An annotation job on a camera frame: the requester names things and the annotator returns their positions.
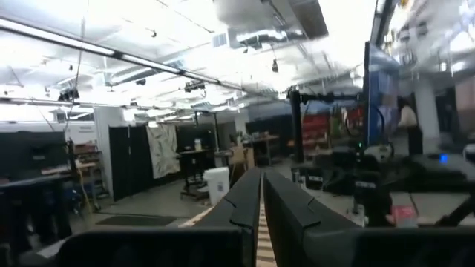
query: white curtain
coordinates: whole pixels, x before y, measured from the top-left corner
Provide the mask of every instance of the white curtain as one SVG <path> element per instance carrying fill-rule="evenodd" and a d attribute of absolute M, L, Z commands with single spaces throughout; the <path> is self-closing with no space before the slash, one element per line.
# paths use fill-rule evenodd
<path fill-rule="evenodd" d="M 177 160 L 176 152 L 177 132 L 175 127 L 159 124 L 157 127 L 147 127 L 147 134 L 154 178 L 158 179 L 180 171 L 180 162 Z"/>

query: concrete floor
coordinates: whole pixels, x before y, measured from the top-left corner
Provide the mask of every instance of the concrete floor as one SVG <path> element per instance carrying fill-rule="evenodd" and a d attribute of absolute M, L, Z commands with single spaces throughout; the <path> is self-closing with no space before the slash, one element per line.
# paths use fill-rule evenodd
<path fill-rule="evenodd" d="M 284 175 L 286 178 L 291 178 L 289 160 L 284 161 L 278 165 L 264 168 L 273 169 L 278 173 Z M 148 191 L 136 194 L 132 197 L 125 198 L 115 203 L 102 204 L 103 209 L 99 213 L 90 215 L 85 211 L 85 219 L 80 219 L 77 216 L 71 217 L 71 226 L 73 232 L 78 233 L 88 229 L 97 228 L 116 228 L 117 226 L 97 226 L 95 223 L 114 215 L 134 215 L 134 216 L 172 216 L 177 219 L 169 226 L 178 226 L 197 214 L 205 211 L 208 206 L 203 202 L 195 202 L 189 198 L 180 199 L 180 191 L 184 186 L 184 181 L 177 181 L 169 185 L 164 185 L 159 188 L 152 188 Z M 348 212 L 352 205 L 353 199 L 351 197 L 336 197 L 321 191 L 314 191 L 302 188 L 310 195 L 314 196 L 318 201 L 327 205 L 329 208 L 350 220 L 360 220 L 354 218 Z M 424 222 L 433 222 L 439 219 L 442 215 L 447 214 L 455 209 L 462 201 L 468 197 L 467 194 L 413 194 L 417 209 L 421 220 Z M 412 205 L 409 195 L 403 193 L 393 194 L 394 205 Z M 472 224 L 473 217 L 466 219 L 465 224 Z"/>

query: white bucket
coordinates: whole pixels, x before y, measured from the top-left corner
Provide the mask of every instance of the white bucket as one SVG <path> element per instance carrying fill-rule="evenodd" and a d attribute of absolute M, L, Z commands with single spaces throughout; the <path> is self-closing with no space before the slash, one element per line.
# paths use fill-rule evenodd
<path fill-rule="evenodd" d="M 208 183 L 211 204 L 216 205 L 229 192 L 229 169 L 222 167 L 206 170 L 203 178 Z"/>

